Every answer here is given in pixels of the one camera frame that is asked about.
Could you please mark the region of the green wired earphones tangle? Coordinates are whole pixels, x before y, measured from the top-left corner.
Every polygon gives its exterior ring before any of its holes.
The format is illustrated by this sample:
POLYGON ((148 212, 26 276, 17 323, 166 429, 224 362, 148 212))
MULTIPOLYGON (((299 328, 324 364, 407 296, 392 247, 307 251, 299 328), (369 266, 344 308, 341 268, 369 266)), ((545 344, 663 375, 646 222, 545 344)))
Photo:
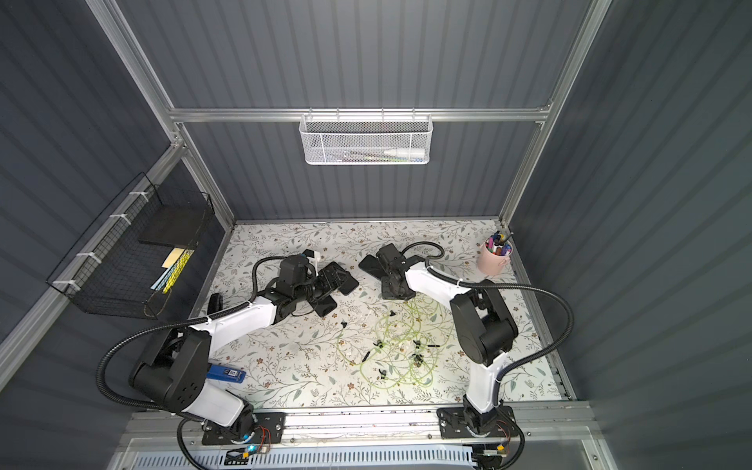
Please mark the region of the green wired earphones tangle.
POLYGON ((434 382, 440 354, 454 340, 448 309, 418 294, 408 301, 375 305, 335 340, 337 356, 368 387, 387 391, 427 388, 434 382))

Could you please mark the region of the blue-edged black smartphone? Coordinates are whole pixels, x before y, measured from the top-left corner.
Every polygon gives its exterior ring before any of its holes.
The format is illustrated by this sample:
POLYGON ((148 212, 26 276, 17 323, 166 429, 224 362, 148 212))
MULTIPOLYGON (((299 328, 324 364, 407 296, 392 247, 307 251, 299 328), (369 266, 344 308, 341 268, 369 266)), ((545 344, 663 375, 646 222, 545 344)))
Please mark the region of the blue-edged black smartphone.
POLYGON ((318 273, 316 287, 323 295, 339 292, 346 296, 360 287, 360 284, 348 270, 331 262, 318 273))

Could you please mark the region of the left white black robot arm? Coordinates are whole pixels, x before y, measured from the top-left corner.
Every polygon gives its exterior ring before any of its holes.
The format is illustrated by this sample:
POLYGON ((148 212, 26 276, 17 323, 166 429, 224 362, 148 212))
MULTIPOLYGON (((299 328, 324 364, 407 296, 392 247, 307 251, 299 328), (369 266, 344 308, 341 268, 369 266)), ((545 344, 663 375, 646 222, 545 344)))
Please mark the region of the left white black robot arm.
POLYGON ((189 415, 248 434, 254 427, 253 406, 208 377, 210 357, 227 344, 266 329, 307 303, 320 317, 329 315, 332 294, 352 288, 352 277, 331 262, 318 269, 313 252, 265 257, 252 268, 252 296, 236 307, 219 309, 151 332, 129 385, 160 410, 189 415))

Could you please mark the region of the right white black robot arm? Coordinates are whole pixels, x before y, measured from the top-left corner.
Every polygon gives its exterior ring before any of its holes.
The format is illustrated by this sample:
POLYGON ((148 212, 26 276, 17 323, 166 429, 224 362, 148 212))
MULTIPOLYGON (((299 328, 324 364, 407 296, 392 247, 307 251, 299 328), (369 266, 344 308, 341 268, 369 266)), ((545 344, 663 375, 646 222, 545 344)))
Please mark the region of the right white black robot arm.
POLYGON ((467 287, 462 280, 431 268, 429 260, 408 258, 388 244, 360 262, 360 268, 380 280, 385 299, 410 300, 422 293, 450 311, 458 344, 471 362, 463 397, 464 423, 470 433, 480 436, 503 414, 499 374, 511 364, 509 352, 519 330, 491 281, 467 287))

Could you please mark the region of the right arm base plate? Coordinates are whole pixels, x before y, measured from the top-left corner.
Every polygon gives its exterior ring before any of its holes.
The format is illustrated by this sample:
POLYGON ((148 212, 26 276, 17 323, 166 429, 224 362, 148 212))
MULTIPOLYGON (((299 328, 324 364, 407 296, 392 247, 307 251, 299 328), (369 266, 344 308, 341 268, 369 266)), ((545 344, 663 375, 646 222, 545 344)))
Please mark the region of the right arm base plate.
POLYGON ((507 405, 485 413, 479 413, 471 405, 440 407, 437 417, 441 436, 447 440, 501 438, 508 441, 520 435, 513 410, 507 405))

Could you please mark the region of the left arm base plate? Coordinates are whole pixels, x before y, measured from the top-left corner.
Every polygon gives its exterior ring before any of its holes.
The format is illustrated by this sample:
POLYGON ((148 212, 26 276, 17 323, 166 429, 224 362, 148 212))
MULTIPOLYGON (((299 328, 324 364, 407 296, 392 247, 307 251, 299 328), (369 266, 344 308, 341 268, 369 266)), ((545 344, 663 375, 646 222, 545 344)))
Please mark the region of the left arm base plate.
POLYGON ((229 427, 209 421, 203 426, 204 446, 276 445, 282 440, 287 414, 283 412, 246 412, 229 427))

